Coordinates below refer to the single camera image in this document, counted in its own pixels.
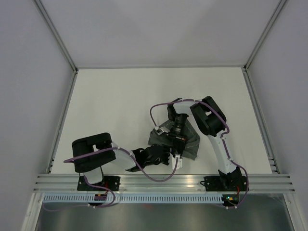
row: gray floor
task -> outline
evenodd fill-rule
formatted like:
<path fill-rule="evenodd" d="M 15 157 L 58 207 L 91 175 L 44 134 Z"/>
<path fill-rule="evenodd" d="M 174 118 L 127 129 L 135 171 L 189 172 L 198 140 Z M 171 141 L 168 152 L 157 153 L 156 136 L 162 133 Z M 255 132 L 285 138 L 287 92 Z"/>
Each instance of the gray floor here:
<path fill-rule="evenodd" d="M 56 209 L 70 204 L 46 204 Z M 117 204 L 41 211 L 39 231 L 290 231 L 285 203 L 278 197 L 250 195 L 236 210 L 207 204 Z"/>

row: white wall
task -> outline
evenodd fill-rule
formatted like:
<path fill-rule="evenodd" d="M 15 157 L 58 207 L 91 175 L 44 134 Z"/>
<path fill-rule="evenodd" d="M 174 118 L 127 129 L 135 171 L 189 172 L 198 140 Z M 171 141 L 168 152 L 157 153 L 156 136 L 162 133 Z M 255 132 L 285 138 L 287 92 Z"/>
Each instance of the white wall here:
<path fill-rule="evenodd" d="M 308 1 L 290 0 L 250 74 L 282 172 L 308 217 Z"/>
<path fill-rule="evenodd" d="M 80 67 L 243 65 L 279 0 L 42 0 Z"/>
<path fill-rule="evenodd" d="M 0 4 L 0 226 L 20 230 L 72 70 L 31 0 Z"/>

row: dark gray fabric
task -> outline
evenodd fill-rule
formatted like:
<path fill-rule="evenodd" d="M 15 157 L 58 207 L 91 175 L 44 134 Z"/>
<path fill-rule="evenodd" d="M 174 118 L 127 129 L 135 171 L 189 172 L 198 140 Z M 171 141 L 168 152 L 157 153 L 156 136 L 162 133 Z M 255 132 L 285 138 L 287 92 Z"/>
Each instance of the dark gray fabric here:
<path fill-rule="evenodd" d="M 170 130 L 173 124 L 174 124 L 173 121 L 168 120 L 165 123 L 161 124 L 159 127 L 160 128 L 165 127 Z M 188 120 L 186 120 L 186 124 L 184 127 L 184 134 L 187 136 L 188 140 L 182 156 L 195 160 L 199 149 L 200 136 L 197 134 L 197 132 L 195 131 L 195 129 L 192 127 L 192 125 Z M 166 133 L 163 133 L 159 136 L 157 135 L 154 129 L 150 133 L 150 138 L 148 143 L 149 145 L 157 143 L 157 144 L 172 146 L 172 142 L 167 139 Z"/>

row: gray cloth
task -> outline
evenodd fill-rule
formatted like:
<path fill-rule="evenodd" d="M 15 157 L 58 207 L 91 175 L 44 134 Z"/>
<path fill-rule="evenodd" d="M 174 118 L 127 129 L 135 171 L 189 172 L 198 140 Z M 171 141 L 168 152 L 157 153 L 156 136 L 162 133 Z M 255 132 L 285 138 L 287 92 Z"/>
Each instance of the gray cloth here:
<path fill-rule="evenodd" d="M 166 121 L 165 123 L 161 124 L 159 127 L 165 127 L 169 130 L 171 130 L 172 126 L 173 126 L 174 122 L 171 120 Z M 184 135 L 187 136 L 187 143 L 185 146 L 185 150 L 183 152 L 183 157 L 195 160 L 195 158 L 197 157 L 197 152 L 199 149 L 199 143 L 200 143 L 200 136 L 197 134 L 197 132 L 195 131 L 195 129 L 192 127 L 192 125 L 190 124 L 190 122 L 188 120 L 186 120 L 186 124 L 184 127 Z M 167 146 L 173 146 L 172 142 L 167 139 L 166 133 L 161 134 L 160 136 L 155 132 L 155 130 L 153 129 L 150 133 L 150 138 L 149 138 L 149 145 L 152 144 L 164 144 Z"/>

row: white table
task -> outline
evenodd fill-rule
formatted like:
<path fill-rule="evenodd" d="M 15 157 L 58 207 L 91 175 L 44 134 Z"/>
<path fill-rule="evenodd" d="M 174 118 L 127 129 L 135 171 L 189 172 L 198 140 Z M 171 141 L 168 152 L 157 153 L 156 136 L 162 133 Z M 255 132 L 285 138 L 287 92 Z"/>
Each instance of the white table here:
<path fill-rule="evenodd" d="M 75 173 L 74 140 L 109 132 L 115 143 L 126 149 L 148 146 L 154 125 L 149 109 L 157 103 L 178 97 L 202 99 L 212 96 L 227 118 L 234 160 L 249 174 L 271 173 L 268 157 L 240 68 L 145 68 L 79 70 L 73 95 L 57 148 L 52 173 Z M 166 106 L 153 111 L 158 124 L 167 120 Z M 200 148 L 195 161 L 183 160 L 177 174 L 216 174 L 214 150 L 193 118 L 189 121 L 199 133 Z M 109 163 L 105 174 L 131 174 Z M 146 167 L 149 174 L 169 174 L 171 165 Z"/>

